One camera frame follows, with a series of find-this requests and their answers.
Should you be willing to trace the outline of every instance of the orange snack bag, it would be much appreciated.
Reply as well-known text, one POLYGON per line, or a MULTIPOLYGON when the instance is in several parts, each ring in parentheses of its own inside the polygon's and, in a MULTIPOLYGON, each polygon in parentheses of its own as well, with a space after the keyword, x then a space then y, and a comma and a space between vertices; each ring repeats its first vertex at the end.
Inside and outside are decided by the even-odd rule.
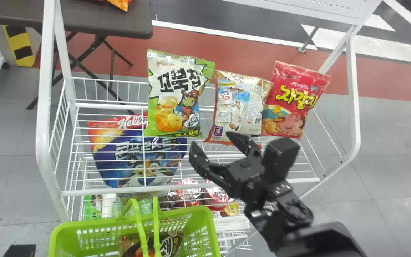
POLYGON ((131 0, 107 0, 110 3, 112 3, 113 5, 115 5, 116 7, 120 8, 121 10, 124 10, 125 12, 128 12, 128 6, 129 6, 129 2, 131 0))

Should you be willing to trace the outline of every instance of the white wire shopping cart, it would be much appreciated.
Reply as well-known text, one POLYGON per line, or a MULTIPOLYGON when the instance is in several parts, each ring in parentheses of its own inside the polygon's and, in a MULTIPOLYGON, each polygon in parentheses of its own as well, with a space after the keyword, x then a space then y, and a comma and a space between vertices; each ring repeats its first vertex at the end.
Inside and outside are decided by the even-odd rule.
MULTIPOLYGON (((323 116, 314 109, 305 128, 305 135, 299 141, 301 151, 288 177, 288 181, 294 184, 297 193, 305 197, 351 162, 359 151, 360 129, 354 36, 381 0, 230 1, 352 25, 319 70, 321 73, 326 73, 341 52, 347 48, 352 148, 349 153, 344 153, 336 146, 336 139, 328 132, 329 125, 322 121, 323 116), (337 158, 333 165, 329 165, 330 167, 325 166, 318 156, 319 152, 335 154, 337 158)), ((168 185, 121 188, 107 186, 104 179, 99 175, 99 170, 93 159, 87 122, 99 122, 110 117, 128 115, 127 110, 134 111, 135 115, 143 115, 148 106, 147 80, 140 80, 142 82, 111 81, 73 77, 69 66, 59 0, 45 0, 42 31, 36 157, 47 189, 62 221, 81 220, 83 218, 84 208, 86 208, 84 204, 85 195, 165 192, 167 190, 193 187, 215 187, 215 184, 207 183, 206 180, 194 172, 188 161, 189 148, 181 160, 171 183, 168 185), (57 41, 64 83, 59 95, 59 104, 56 110, 51 113, 52 92, 50 83, 52 81, 54 36, 57 41), (111 86, 122 101, 116 101, 115 98, 109 96, 106 91, 107 88, 102 89, 98 86, 98 82, 104 83, 107 88, 111 86), (54 122, 51 124, 50 119, 53 116, 54 122), (186 177, 195 179, 199 184, 177 185, 178 181, 186 177)), ((208 85, 204 90, 204 94, 207 91, 214 95, 214 86, 208 85)), ((199 103, 207 103, 207 100, 202 97, 199 103)), ((213 109, 212 104, 200 106, 201 130, 205 135, 208 134, 210 125, 212 125, 213 109)), ((229 163, 243 157, 243 154, 234 146, 203 143, 201 139, 196 138, 189 138, 188 145, 192 140, 198 141, 212 162, 229 163)), ((271 140, 271 137, 263 138, 263 150, 271 140)), ((238 215, 233 217, 222 217, 219 212, 214 212, 215 226, 217 227, 222 253, 230 253, 236 248, 250 249, 247 240, 256 233, 251 231, 248 220, 243 216, 243 204, 241 202, 238 202, 238 207, 238 215)))

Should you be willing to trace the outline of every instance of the green chip bag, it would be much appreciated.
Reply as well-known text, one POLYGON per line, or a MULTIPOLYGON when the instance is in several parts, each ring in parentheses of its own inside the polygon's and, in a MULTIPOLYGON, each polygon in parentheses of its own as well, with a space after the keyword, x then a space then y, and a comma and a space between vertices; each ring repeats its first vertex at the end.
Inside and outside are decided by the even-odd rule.
POLYGON ((202 137, 198 100, 215 63, 151 49, 147 60, 150 94, 144 135, 202 137))

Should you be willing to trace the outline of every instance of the basket handle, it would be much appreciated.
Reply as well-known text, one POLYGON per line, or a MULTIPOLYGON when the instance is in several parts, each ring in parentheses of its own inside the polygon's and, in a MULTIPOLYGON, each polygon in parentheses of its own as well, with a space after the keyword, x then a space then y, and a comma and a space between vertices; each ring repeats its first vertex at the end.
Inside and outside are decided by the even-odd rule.
POLYGON ((153 197, 153 248, 155 249, 155 257, 161 257, 160 247, 161 244, 159 243, 159 217, 158 213, 161 212, 161 208, 158 203, 158 197, 153 197))
POLYGON ((124 219, 124 215, 129 211, 129 208, 131 208, 131 206, 134 206, 134 216, 136 218, 136 228, 139 234, 139 240, 141 241, 142 256, 149 257, 147 237, 145 236, 144 227, 142 226, 141 212, 139 210, 139 204, 137 203, 137 200, 135 200, 134 198, 131 198, 130 200, 128 200, 128 202, 126 203, 125 207, 121 211, 121 214, 117 218, 117 220, 124 219))

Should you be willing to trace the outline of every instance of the red snack bag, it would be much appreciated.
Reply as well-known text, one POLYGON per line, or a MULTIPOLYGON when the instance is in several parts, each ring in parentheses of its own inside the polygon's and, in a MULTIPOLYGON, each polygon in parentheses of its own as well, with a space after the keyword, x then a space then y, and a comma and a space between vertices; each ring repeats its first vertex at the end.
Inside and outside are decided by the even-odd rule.
POLYGON ((204 188, 202 199, 203 204, 207 205, 212 211, 222 211, 230 202, 234 201, 221 187, 204 188))
MULTIPOLYGON (((189 177, 177 182, 177 185, 199 184, 196 180, 189 177)), ((171 197, 173 205, 176 207, 189 207, 199 205, 199 196, 201 196, 200 188, 188 188, 172 190, 168 194, 171 197)))
POLYGON ((276 61, 271 81, 274 86, 262 112, 261 135, 299 139, 308 111, 315 106, 331 77, 276 61))

